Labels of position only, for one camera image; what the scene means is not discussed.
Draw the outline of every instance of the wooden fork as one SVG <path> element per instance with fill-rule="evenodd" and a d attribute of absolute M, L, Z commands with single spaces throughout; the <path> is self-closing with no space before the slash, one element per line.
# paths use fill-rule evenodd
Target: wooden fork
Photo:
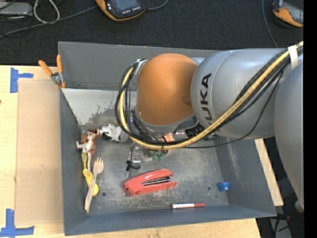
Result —
<path fill-rule="evenodd" d="M 92 181 L 90 183 L 89 190 L 88 190 L 88 193 L 86 196 L 86 201 L 85 201 L 85 210 L 87 211 L 87 213 L 89 212 L 91 199 L 93 197 L 93 192 L 94 192 L 94 187 L 95 187 L 97 175 L 99 175 L 103 170 L 104 170 L 103 160 L 101 158 L 96 158 L 94 168 L 93 168 L 94 175 L 93 175 Z"/>

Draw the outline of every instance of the yellow cable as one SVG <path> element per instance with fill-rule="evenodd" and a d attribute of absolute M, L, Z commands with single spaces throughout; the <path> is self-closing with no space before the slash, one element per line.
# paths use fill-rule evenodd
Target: yellow cable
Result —
<path fill-rule="evenodd" d="M 304 42 L 301 41 L 299 44 L 296 45 L 296 48 L 303 46 Z M 274 70 L 274 68 L 285 58 L 287 58 L 287 56 L 289 55 L 289 51 L 287 50 L 285 53 L 283 53 L 279 58 L 277 58 L 261 75 L 260 77 L 249 87 L 249 89 L 241 96 L 241 98 L 234 103 L 221 117 L 219 117 L 215 122 L 213 122 L 209 127 L 207 127 L 205 130 L 203 130 L 202 132 L 200 132 L 199 134 L 197 134 L 196 136 L 178 143 L 178 144 L 174 144 L 174 145 L 165 145 L 165 146 L 161 146 L 161 145 L 155 145 L 155 144 L 148 144 L 148 143 L 144 143 L 142 140 L 136 139 L 132 136 L 129 136 L 132 141 L 134 141 L 135 143 L 139 144 L 140 146 L 143 146 L 145 148 L 151 149 L 151 150 L 172 150 L 172 149 L 177 149 L 177 148 L 181 148 L 181 147 L 185 147 L 187 145 L 193 144 L 201 139 L 203 139 L 205 136 L 207 136 L 210 132 L 212 132 L 214 129 L 216 129 L 220 124 L 222 124 L 230 115 L 232 115 L 252 94 L 253 92 L 257 89 L 257 87 L 265 80 L 265 78 Z M 129 75 L 132 72 L 131 68 L 126 76 L 124 77 L 124 80 L 122 82 L 122 85 L 125 84 L 125 82 L 127 81 Z M 120 114 L 120 120 L 122 122 L 122 125 L 124 126 L 124 128 L 127 131 L 130 131 L 127 123 L 125 121 L 124 118 L 124 113 L 123 113 L 123 94 L 124 91 L 121 93 L 120 95 L 120 99 L 119 99 L 119 114 Z"/>

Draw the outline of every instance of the wooden table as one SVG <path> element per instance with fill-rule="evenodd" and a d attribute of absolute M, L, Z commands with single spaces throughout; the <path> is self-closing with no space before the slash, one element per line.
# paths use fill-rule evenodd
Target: wooden table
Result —
<path fill-rule="evenodd" d="M 5 226 L 5 210 L 15 209 L 16 206 L 16 151 L 17 151 L 17 116 L 18 116 L 18 96 L 17 93 L 10 93 L 10 69 L 14 67 L 19 73 L 29 72 L 34 76 L 32 79 L 22 80 L 47 80 L 52 83 L 50 77 L 39 66 L 10 66 L 0 65 L 0 227 Z M 56 67 L 51 67 L 52 71 L 57 71 Z M 262 139 L 256 140 L 259 151 L 260 160 L 264 167 L 264 173 L 267 178 L 269 189 L 275 206 L 283 205 L 283 201 L 277 186 L 273 169 L 271 167 L 265 145 Z M 63 222 L 34 223 L 34 234 L 24 237 L 48 237 L 61 238 L 64 237 Z M 26 226 L 15 223 L 16 228 L 24 228 Z M 183 226 L 173 226 L 164 228 L 150 228 L 142 230 L 130 230 L 120 232 L 110 232 L 93 235 L 78 235 L 74 237 L 90 238 L 90 237 L 116 237 L 116 238 L 259 238 L 260 233 L 255 219 L 230 220 L 221 222 L 210 222 Z"/>

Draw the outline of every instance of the cardboard sheet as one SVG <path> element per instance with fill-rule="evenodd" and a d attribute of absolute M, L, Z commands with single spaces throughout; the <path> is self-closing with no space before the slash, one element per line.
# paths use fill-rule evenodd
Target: cardboard sheet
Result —
<path fill-rule="evenodd" d="M 63 221 L 58 89 L 19 79 L 15 224 Z"/>

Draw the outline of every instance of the black carpet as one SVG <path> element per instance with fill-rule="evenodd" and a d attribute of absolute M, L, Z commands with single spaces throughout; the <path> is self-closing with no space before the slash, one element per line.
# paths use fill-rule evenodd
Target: black carpet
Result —
<path fill-rule="evenodd" d="M 35 2 L 16 1 L 28 2 L 32 6 Z M 123 22 L 109 19 L 94 0 L 53 1 L 61 19 L 92 9 L 43 25 L 34 17 L 20 20 L 0 17 L 0 64 L 38 65 L 38 60 L 44 60 L 49 66 L 56 66 L 59 41 L 230 50 L 287 48 L 304 38 L 304 27 L 290 27 L 276 19 L 272 13 L 274 0 L 168 0 L 159 9 Z M 166 0 L 139 1 L 147 8 L 153 8 Z M 286 1 L 304 9 L 304 0 Z M 47 0 L 39 4 L 37 12 L 42 20 L 55 20 L 55 10 Z M 269 154 L 277 179 L 284 178 L 277 150 L 271 146 Z M 288 205 L 295 200 L 285 198 Z M 303 237 L 304 216 L 299 218 L 295 224 L 289 223 L 292 238 Z M 258 219 L 258 225 L 263 238 L 273 236 L 268 219 Z"/>

